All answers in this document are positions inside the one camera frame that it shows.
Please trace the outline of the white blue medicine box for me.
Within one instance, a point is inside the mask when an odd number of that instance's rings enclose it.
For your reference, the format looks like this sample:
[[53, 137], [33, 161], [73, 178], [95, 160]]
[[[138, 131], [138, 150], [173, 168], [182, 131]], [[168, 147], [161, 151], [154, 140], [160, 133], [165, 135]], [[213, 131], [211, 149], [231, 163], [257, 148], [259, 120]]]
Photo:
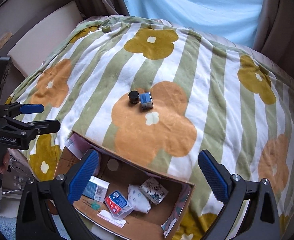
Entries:
[[99, 179], [95, 176], [91, 176], [82, 194], [88, 198], [103, 203], [109, 185], [109, 182]]

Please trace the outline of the beige round tin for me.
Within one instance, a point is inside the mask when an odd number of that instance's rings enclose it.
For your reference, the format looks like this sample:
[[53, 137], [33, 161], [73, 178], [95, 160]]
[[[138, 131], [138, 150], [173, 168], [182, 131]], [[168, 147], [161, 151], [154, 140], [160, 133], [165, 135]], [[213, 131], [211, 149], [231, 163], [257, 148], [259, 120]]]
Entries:
[[109, 159], [107, 162], [107, 168], [110, 171], [117, 171], [119, 169], [119, 162], [116, 159]]

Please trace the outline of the clear case red blue card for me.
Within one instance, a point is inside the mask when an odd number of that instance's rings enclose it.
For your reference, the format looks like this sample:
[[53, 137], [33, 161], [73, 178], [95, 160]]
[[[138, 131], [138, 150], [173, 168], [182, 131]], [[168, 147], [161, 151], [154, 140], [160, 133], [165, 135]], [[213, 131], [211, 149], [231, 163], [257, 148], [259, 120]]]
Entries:
[[104, 202], [113, 218], [122, 220], [134, 211], [130, 202], [118, 191], [105, 197]]

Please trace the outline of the black round jar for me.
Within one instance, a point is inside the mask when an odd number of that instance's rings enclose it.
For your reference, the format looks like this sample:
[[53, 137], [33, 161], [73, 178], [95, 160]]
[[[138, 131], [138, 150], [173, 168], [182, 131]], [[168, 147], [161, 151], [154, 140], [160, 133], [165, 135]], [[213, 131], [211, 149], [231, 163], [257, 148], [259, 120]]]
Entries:
[[128, 97], [129, 97], [129, 102], [133, 105], [136, 105], [140, 102], [139, 91], [137, 90], [130, 91], [128, 94]]

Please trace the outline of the small dark blue box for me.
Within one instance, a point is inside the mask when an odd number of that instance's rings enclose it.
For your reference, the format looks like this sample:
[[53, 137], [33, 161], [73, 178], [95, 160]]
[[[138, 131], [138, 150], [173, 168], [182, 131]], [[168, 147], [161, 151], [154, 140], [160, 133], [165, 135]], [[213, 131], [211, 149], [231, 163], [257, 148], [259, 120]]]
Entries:
[[147, 111], [153, 109], [154, 104], [152, 101], [152, 96], [150, 92], [146, 92], [139, 95], [140, 105], [142, 110]]

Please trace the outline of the white patterned cloth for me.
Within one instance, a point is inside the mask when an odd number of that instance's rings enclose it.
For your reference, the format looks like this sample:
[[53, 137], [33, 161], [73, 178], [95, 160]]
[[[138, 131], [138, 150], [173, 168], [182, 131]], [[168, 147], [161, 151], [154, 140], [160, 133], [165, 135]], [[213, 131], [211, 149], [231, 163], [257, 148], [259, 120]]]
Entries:
[[151, 209], [150, 201], [144, 196], [144, 194], [142, 194], [137, 185], [129, 185], [127, 200], [137, 212], [147, 214]]

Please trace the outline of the floral black white packet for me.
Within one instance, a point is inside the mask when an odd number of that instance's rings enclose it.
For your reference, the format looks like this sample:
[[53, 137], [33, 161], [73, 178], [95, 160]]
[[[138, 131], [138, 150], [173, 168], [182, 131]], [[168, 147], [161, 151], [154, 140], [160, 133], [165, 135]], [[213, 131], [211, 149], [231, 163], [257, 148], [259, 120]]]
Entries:
[[139, 186], [140, 192], [152, 203], [158, 205], [167, 196], [168, 190], [165, 189], [155, 178], [150, 177]]

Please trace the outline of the beige headboard panel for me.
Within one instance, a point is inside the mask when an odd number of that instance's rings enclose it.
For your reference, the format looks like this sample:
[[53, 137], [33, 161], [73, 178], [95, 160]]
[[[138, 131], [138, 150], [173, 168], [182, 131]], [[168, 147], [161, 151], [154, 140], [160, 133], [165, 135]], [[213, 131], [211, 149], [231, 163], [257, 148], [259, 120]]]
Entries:
[[6, 0], [0, 6], [0, 56], [9, 56], [23, 76], [82, 21], [77, 0]]

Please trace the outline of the open cardboard box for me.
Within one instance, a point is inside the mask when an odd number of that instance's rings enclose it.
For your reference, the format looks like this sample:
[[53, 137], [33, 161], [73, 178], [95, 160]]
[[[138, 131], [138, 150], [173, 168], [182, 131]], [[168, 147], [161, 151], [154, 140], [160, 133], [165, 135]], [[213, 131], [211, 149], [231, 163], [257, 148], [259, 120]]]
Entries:
[[[65, 142], [55, 174], [66, 174], [90, 150], [98, 153], [98, 166], [92, 176], [110, 183], [106, 196], [118, 190], [127, 199], [130, 184], [140, 186], [150, 177], [167, 189], [168, 194], [158, 205], [150, 202], [149, 213], [134, 210], [122, 220], [112, 217], [105, 202], [95, 201], [83, 194], [73, 203], [76, 211], [103, 230], [122, 239], [172, 239], [186, 213], [194, 184], [128, 161], [76, 132], [72, 132]], [[109, 159], [119, 162], [117, 171], [107, 168]]]

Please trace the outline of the floral striped blanket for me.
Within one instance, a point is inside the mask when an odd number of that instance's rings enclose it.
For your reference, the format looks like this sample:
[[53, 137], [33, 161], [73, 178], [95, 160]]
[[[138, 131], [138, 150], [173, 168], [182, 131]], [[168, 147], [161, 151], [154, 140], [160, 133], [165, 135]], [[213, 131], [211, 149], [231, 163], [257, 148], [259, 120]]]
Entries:
[[[153, 109], [131, 104], [132, 90], [150, 92]], [[74, 131], [194, 183], [176, 239], [201, 238], [222, 207], [197, 164], [203, 149], [246, 180], [267, 178], [281, 237], [294, 225], [294, 80], [256, 51], [164, 20], [92, 17], [8, 102], [44, 106], [21, 121], [60, 121], [58, 133], [37, 137], [24, 151], [40, 180], [53, 177]]]

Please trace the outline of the brown right curtain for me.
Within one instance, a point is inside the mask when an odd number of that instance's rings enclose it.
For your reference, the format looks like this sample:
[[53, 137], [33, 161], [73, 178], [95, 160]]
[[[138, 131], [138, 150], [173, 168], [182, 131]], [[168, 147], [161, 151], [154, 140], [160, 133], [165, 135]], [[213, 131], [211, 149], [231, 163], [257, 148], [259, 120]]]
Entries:
[[263, 0], [253, 48], [294, 78], [293, 0]]

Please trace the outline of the light blue sheet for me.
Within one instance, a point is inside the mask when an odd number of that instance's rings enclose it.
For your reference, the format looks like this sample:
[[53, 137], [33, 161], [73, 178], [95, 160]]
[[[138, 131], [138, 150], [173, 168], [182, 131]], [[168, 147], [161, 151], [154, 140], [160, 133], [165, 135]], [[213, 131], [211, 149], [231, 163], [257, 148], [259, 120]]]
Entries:
[[251, 47], [263, 0], [123, 0], [131, 16], [164, 19]]

